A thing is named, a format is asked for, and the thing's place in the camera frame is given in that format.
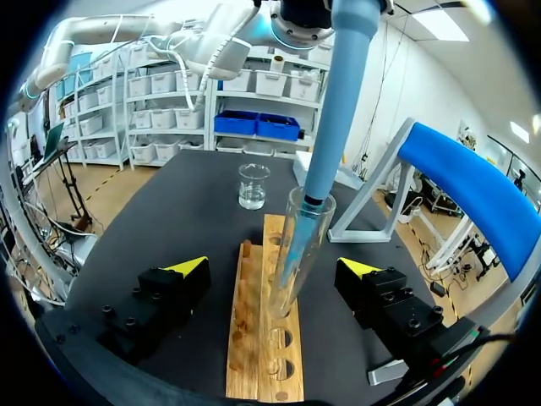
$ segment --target glass beaker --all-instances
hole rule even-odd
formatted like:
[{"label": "glass beaker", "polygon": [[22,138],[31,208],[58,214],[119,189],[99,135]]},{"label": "glass beaker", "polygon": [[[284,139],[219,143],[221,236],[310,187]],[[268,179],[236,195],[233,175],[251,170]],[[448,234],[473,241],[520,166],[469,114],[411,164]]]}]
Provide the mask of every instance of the glass beaker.
[{"label": "glass beaker", "polygon": [[312,269],[335,209],[336,201],[331,195],[318,207],[304,201],[303,188],[290,192],[270,291],[270,313],[274,317],[289,313]]},{"label": "glass beaker", "polygon": [[271,171],[257,163],[247,163],[238,169],[240,187],[238,204],[248,210],[258,210],[265,203],[265,179]]}]

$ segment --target blue chair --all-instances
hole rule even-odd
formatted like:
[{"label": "blue chair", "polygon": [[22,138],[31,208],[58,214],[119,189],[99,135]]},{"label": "blue chair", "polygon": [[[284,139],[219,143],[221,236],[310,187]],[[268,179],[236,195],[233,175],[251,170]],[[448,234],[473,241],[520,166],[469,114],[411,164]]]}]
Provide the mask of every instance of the blue chair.
[{"label": "blue chair", "polygon": [[[397,163],[401,182],[389,221],[382,231],[347,226]],[[406,199],[413,167],[432,179],[472,219],[494,248],[511,283],[505,283],[469,316],[491,326],[520,297],[541,264],[541,217],[518,188],[496,167],[462,144],[409,118],[361,188],[329,230],[331,242],[369,243],[391,239]]]}]

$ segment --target water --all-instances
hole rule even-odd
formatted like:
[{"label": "water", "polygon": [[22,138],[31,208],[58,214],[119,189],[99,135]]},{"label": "water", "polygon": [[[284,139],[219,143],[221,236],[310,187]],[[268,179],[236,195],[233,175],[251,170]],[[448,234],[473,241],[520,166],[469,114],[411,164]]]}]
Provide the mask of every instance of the water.
[{"label": "water", "polygon": [[265,190],[260,185],[240,184],[238,204],[248,210],[258,210],[265,203]]}]

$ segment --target ceiling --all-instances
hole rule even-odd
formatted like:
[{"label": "ceiling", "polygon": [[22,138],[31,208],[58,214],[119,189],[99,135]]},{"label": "ceiling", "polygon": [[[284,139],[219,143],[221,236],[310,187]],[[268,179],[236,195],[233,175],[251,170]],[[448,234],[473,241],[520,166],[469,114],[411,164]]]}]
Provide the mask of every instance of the ceiling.
[{"label": "ceiling", "polygon": [[[408,12],[437,8],[438,3],[445,8],[446,0],[396,0],[396,13],[388,20],[402,31]],[[517,155],[528,154],[530,161],[536,158],[537,162],[541,156],[541,137],[533,134],[532,117],[538,111],[527,78],[501,35],[497,22],[483,26],[464,7],[449,7],[445,11],[461,27],[470,42],[438,41],[411,17],[407,18],[405,34],[462,84],[483,116],[491,135],[504,143],[509,141],[506,144],[513,150],[520,149],[515,151]],[[510,121],[518,123],[530,133],[529,145],[511,132]]]}]

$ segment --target black table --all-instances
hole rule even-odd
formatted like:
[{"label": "black table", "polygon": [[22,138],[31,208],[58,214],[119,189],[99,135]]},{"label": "black table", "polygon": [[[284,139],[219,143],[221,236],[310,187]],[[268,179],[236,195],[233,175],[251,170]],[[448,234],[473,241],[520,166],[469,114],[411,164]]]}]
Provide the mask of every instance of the black table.
[{"label": "black table", "polygon": [[[266,165],[265,205],[258,211],[238,204],[238,167]],[[210,259],[212,287],[188,324],[170,333],[139,367],[178,387],[224,396],[227,339],[238,249],[245,239],[261,244],[265,213],[284,214],[296,187],[292,161],[208,151],[182,151],[149,180],[123,208],[90,253],[75,281],[66,309],[98,315],[133,286],[151,266],[169,266],[202,255]],[[335,184],[335,219],[355,191]],[[370,201],[352,228],[382,228],[385,217]],[[394,266],[407,274],[417,296],[433,303],[418,268],[397,235],[387,244],[330,244],[299,295],[304,396],[333,404],[372,404],[396,382],[370,387],[366,371],[391,360],[372,331],[363,331],[335,290],[335,265],[347,257],[373,266]]]}]

